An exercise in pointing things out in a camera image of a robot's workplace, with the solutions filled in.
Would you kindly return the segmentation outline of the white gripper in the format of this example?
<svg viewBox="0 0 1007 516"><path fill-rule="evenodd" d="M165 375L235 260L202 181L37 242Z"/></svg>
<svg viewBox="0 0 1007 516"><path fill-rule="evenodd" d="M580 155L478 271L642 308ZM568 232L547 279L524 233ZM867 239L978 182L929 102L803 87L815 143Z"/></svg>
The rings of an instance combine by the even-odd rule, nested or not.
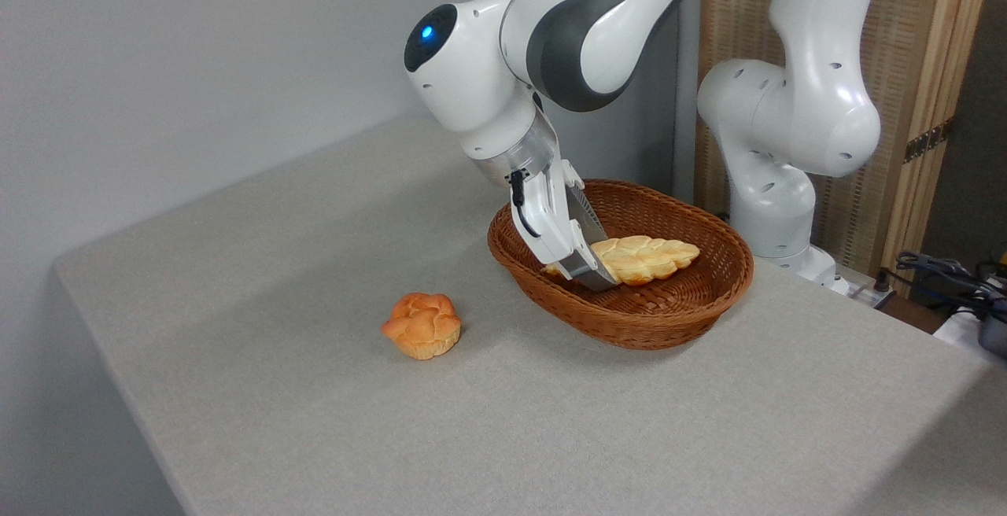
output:
<svg viewBox="0 0 1007 516"><path fill-rule="evenodd" d="M618 286L589 246L609 237L568 160L535 175L513 171L508 185L515 229L540 264L556 266L561 275L595 293Z"/></svg>

